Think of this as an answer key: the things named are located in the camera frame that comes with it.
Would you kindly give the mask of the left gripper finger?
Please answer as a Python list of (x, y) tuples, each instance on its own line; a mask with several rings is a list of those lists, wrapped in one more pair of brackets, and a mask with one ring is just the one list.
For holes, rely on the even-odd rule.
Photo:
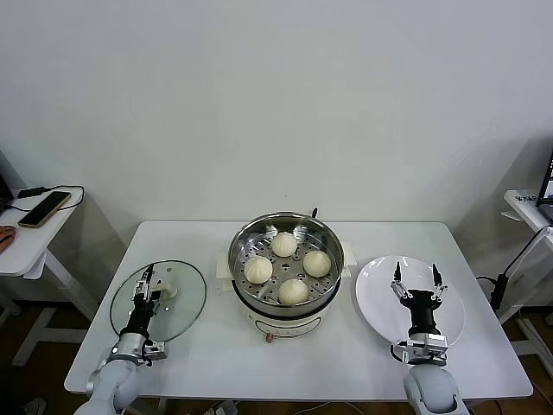
[(149, 291), (147, 296), (147, 305), (149, 311), (152, 314), (156, 313), (156, 310), (159, 308), (159, 303), (161, 302), (163, 291), (163, 282), (162, 280), (157, 280), (154, 283), (149, 284)]
[(151, 279), (154, 274), (154, 265), (147, 265), (142, 276), (137, 280), (133, 291), (133, 303), (149, 303), (151, 300)]

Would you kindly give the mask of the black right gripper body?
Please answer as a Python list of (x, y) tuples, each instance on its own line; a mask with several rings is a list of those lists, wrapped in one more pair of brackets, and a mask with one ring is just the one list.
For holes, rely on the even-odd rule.
[(440, 307), (440, 300), (429, 290), (408, 290), (399, 302), (410, 311), (409, 333), (439, 333), (434, 311)]

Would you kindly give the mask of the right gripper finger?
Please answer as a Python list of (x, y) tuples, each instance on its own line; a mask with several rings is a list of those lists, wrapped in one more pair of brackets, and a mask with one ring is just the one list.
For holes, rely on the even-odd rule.
[(436, 264), (432, 265), (432, 276), (434, 282), (434, 290), (432, 299), (438, 303), (442, 301), (442, 295), (447, 291), (448, 287), (443, 283), (443, 278)]
[(393, 273), (391, 288), (399, 300), (406, 300), (407, 298), (410, 298), (409, 290), (402, 283), (401, 265), (399, 261), (397, 262)]

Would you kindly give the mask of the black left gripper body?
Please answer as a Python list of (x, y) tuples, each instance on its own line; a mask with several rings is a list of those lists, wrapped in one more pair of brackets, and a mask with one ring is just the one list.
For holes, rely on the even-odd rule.
[(127, 332), (149, 335), (149, 323), (154, 315), (155, 304), (152, 300), (138, 298), (133, 301), (134, 309), (127, 323)]

